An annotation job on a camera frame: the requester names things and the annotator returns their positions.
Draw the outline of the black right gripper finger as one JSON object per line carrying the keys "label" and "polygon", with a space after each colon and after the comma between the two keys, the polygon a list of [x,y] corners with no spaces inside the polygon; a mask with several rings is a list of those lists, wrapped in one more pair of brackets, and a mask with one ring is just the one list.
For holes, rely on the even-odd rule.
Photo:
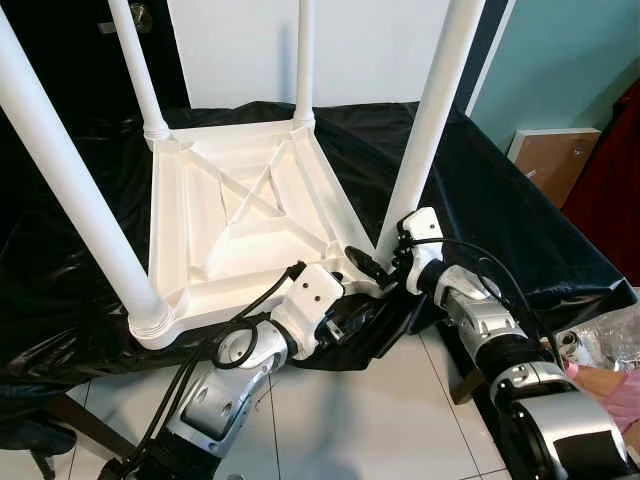
{"label": "black right gripper finger", "polygon": [[387,282],[387,270],[383,268],[370,253],[355,246],[346,246],[346,257],[360,273],[374,280],[375,283]]}

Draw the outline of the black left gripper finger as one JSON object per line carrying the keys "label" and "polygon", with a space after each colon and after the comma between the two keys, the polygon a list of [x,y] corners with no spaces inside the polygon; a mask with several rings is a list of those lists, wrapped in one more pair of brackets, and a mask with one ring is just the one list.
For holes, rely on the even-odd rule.
{"label": "black left gripper finger", "polygon": [[349,297],[349,329],[360,332],[366,325],[375,323],[387,301],[369,296],[369,294],[353,294]]}

